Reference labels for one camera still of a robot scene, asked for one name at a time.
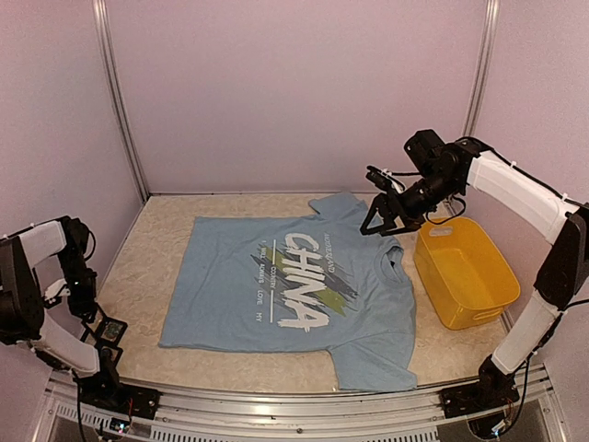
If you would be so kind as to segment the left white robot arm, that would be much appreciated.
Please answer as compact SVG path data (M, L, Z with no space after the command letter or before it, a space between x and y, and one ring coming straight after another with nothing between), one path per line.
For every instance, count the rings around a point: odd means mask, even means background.
M62 216L1 238L1 343L26 345L46 364L88 378L100 370L98 350L64 329L47 313L67 297L70 313L93 322L98 312L97 273L87 266L91 230ZM42 291L36 266L56 257L63 277Z

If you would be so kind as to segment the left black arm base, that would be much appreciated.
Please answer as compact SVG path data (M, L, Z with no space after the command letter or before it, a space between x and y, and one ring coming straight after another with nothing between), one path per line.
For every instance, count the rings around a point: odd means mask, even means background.
M111 366L103 366L98 373L75 382L82 403L128 417L155 419L161 392L121 382Z

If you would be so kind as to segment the light blue printed t-shirt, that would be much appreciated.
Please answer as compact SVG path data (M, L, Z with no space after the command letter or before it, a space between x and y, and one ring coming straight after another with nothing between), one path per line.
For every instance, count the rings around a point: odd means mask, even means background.
M363 235L368 208L349 193L309 207L297 217L197 217L160 346L325 351L343 390L415 388L416 306L402 246Z

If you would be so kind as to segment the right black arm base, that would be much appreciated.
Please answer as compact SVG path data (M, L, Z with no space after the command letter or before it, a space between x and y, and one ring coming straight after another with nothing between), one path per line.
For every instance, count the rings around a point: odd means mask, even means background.
M447 387L438 393L445 418L480 413L516 404L524 397L515 385L515 374L527 366L526 358L514 371L504 374L489 355L479 367L478 378L460 386Z

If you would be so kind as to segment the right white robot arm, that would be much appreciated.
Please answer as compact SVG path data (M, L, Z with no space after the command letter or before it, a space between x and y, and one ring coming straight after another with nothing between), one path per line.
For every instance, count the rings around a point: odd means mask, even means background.
M397 173L370 166L366 178L379 190L360 231L395 236L419 230L441 201L482 192L518 215L550 245L533 292L507 336L480 367L470 399L489 409L506 391L506 378L545 342L574 305L588 277L588 206L520 169L495 148L471 136L444 142L420 130L404 145L417 177L405 190Z

